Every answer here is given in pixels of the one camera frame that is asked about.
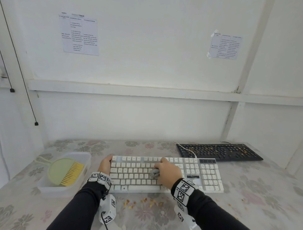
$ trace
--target hand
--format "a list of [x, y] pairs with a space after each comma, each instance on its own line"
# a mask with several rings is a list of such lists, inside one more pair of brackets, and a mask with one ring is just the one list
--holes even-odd
[[112, 160], [113, 156], [107, 156], [105, 157], [98, 168], [98, 172], [103, 172], [107, 175], [109, 175], [110, 171], [111, 171], [111, 160]]
[[159, 182], [166, 188], [171, 189], [174, 183], [182, 178], [181, 170], [178, 166], [171, 164], [165, 157], [161, 158], [161, 163], [156, 163], [154, 168], [158, 168], [160, 176]]

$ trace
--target paper sheet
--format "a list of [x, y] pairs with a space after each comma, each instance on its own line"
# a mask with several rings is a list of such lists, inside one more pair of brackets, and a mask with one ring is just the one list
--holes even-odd
[[215, 33], [212, 37], [208, 57], [236, 59], [242, 39], [242, 37]]
[[64, 52], [99, 55], [97, 20], [59, 14]]

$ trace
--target white keyboard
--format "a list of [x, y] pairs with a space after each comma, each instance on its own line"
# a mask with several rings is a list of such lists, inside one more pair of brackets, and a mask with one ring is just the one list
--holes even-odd
[[[204, 193], [223, 192], [223, 185], [215, 159], [166, 157], [181, 169], [182, 177], [191, 180]], [[150, 172], [161, 157], [113, 156], [110, 178], [111, 193], [116, 192], [169, 192], [153, 180]]]

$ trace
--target yellow bristles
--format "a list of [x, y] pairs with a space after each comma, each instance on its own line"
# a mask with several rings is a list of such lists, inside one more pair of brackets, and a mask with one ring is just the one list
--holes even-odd
[[78, 176], [82, 172], [84, 165], [78, 162], [74, 162], [65, 177], [63, 178], [61, 185], [70, 186], [77, 180]]

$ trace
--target space bar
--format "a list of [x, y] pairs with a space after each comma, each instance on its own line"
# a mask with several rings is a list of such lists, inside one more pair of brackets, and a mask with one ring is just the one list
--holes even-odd
[[129, 185], [128, 186], [128, 191], [155, 191], [158, 192], [160, 191], [160, 186], [159, 185]]

